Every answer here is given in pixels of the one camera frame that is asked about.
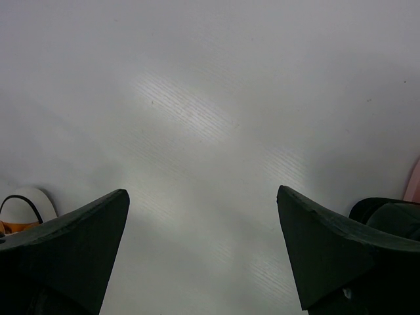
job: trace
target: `black strap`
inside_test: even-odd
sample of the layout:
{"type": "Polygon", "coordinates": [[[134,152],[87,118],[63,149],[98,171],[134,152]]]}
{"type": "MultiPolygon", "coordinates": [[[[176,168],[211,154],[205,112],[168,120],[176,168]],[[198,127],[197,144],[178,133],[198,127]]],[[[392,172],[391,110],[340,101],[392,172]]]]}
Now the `black strap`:
{"type": "Polygon", "coordinates": [[[3,202],[0,205],[0,213],[1,213],[1,210],[3,210],[3,206],[4,206],[5,202],[7,200],[9,200],[9,199],[12,199],[12,198],[16,198],[16,199],[20,199],[20,200],[26,201],[26,203],[32,208],[33,212],[37,216],[38,222],[40,224],[44,223],[43,219],[41,218],[41,215],[38,212],[37,207],[33,204],[33,202],[30,201],[27,197],[24,197],[24,196],[21,196],[21,195],[10,195],[10,196],[7,196],[6,199],[4,199],[3,202]]]}

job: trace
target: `pink object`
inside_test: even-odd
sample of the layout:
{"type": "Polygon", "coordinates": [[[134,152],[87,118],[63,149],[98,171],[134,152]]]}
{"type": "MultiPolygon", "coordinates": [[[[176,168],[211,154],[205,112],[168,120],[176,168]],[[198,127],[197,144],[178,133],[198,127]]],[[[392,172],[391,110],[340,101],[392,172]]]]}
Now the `pink object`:
{"type": "Polygon", "coordinates": [[[415,165],[411,174],[404,200],[420,203],[420,160],[415,165]]]}

